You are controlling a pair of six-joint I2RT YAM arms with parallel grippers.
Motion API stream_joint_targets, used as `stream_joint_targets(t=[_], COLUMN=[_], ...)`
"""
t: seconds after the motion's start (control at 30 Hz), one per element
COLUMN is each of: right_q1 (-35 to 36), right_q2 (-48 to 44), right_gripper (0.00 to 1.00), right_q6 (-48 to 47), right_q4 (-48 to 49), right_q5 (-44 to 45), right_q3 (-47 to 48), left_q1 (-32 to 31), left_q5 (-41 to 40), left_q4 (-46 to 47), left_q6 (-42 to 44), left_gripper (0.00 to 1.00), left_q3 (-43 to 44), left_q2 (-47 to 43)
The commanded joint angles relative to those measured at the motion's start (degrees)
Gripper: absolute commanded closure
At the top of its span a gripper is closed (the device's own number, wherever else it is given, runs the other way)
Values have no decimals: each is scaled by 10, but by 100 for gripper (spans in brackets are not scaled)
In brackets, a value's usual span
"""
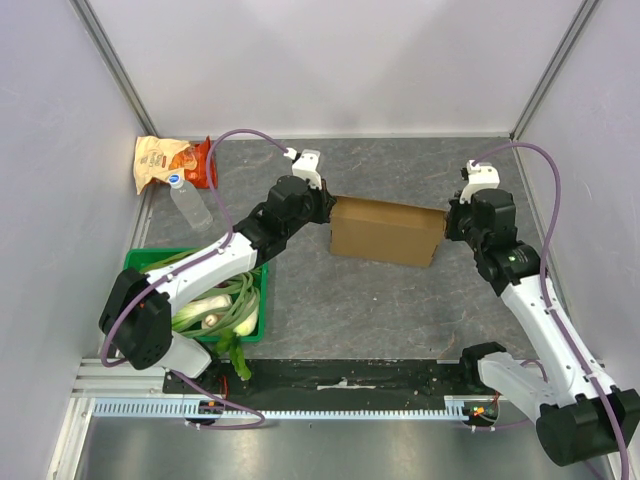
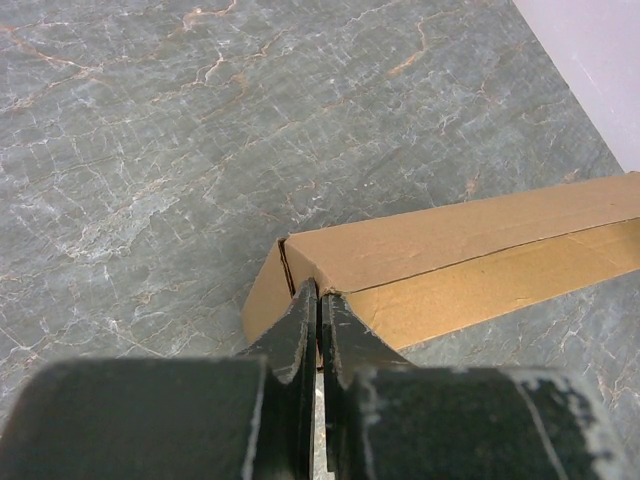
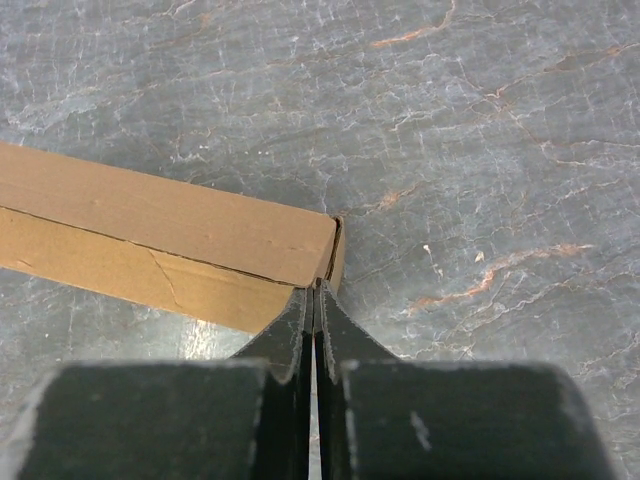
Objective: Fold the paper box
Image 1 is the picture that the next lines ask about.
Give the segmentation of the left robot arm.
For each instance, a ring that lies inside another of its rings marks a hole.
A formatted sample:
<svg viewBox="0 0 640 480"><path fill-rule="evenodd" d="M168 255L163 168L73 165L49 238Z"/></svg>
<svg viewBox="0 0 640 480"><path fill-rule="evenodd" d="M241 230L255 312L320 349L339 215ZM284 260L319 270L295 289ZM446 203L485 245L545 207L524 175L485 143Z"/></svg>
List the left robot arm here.
<svg viewBox="0 0 640 480"><path fill-rule="evenodd" d="M220 378L211 353L175 332L172 318L211 288L282 253L306 224L328 222L335 203L325 181L283 176L229 235L167 267L123 270L98 321L104 346L115 347L136 370L177 371L196 392L211 392Z"/></svg>

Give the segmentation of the brown cardboard box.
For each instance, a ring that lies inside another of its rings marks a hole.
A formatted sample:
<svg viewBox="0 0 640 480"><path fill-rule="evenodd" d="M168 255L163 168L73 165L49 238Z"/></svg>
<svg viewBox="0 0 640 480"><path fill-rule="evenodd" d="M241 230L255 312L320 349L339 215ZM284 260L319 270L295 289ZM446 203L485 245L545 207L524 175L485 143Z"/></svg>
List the brown cardboard box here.
<svg viewBox="0 0 640 480"><path fill-rule="evenodd" d="M331 211L330 253L427 268L444 238L446 212L339 196Z"/></svg>

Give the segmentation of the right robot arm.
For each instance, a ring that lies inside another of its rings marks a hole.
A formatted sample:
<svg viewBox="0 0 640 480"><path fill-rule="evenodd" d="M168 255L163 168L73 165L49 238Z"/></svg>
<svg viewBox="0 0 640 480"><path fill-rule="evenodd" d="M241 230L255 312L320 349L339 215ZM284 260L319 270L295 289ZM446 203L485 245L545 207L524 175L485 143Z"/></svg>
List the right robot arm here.
<svg viewBox="0 0 640 480"><path fill-rule="evenodd" d="M624 454L639 424L639 394L621 389L577 334L536 249L517 238L512 195L457 192L449 204L446 238L470 247L480 276L518 320L546 371L538 376L489 342L464 349L460 386L504 395L534 424L558 466Z"/></svg>

